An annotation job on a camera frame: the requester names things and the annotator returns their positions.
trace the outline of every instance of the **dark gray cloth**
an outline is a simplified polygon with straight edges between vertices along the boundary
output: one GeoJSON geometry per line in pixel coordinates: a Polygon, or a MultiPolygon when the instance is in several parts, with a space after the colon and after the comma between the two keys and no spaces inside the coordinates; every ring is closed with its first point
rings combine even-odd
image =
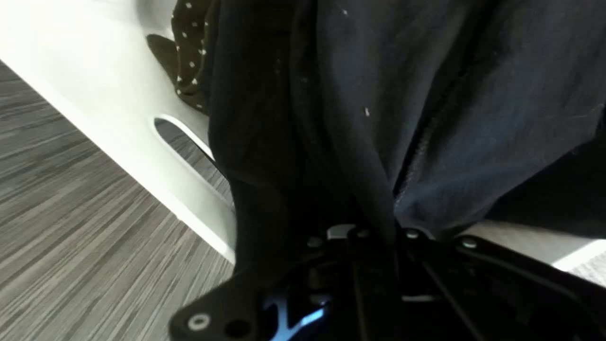
{"type": "Polygon", "coordinates": [[[490,214],[598,136],[604,13],[602,0],[221,0],[210,142],[240,259],[333,221],[369,221],[390,244],[396,227],[439,239],[490,214]]]}

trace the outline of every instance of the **white curved surface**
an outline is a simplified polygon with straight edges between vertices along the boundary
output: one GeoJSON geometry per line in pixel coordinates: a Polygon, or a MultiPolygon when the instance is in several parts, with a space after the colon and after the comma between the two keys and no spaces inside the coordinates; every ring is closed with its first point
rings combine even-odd
{"type": "Polygon", "coordinates": [[[182,104],[146,45],[174,0],[0,0],[0,59],[210,246],[235,259],[229,206],[155,132],[176,123],[208,155],[208,119],[182,104]]]}

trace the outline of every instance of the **screw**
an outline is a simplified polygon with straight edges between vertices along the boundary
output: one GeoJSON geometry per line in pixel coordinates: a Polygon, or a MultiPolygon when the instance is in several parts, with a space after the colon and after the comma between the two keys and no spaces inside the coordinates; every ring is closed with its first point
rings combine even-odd
{"type": "Polygon", "coordinates": [[[206,329],[210,326],[210,316],[208,314],[193,314],[189,320],[187,320],[187,328],[191,331],[201,331],[201,329],[206,329]]]}
{"type": "Polygon", "coordinates": [[[367,229],[360,229],[356,235],[358,235],[358,239],[365,239],[365,237],[369,237],[371,233],[369,233],[367,229]]]}
{"type": "Polygon", "coordinates": [[[409,229],[409,231],[405,233],[405,237],[415,240],[415,239],[418,239],[418,231],[409,229]]]}
{"type": "Polygon", "coordinates": [[[320,248],[322,246],[322,239],[320,237],[309,237],[307,239],[307,246],[309,248],[320,248]]]}
{"type": "Polygon", "coordinates": [[[460,244],[470,250],[477,248],[477,240],[473,239],[462,239],[460,244]]]}

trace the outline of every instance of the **floor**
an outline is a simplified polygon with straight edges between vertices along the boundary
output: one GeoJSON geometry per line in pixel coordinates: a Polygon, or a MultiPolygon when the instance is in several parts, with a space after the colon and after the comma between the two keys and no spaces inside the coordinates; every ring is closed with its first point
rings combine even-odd
{"type": "MultiPolygon", "coordinates": [[[[201,153],[182,153],[227,191],[201,153]]],[[[229,275],[221,256],[0,64],[2,341],[163,341],[170,314],[229,275]]]]}

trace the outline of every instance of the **striped carpet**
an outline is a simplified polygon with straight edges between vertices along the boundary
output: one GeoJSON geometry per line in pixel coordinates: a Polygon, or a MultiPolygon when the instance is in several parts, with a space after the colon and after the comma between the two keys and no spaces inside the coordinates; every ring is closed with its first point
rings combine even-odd
{"type": "MultiPolygon", "coordinates": [[[[172,142],[225,191],[201,153],[172,142]]],[[[0,64],[2,341],[163,341],[170,314],[229,275],[221,256],[0,64]]]]}

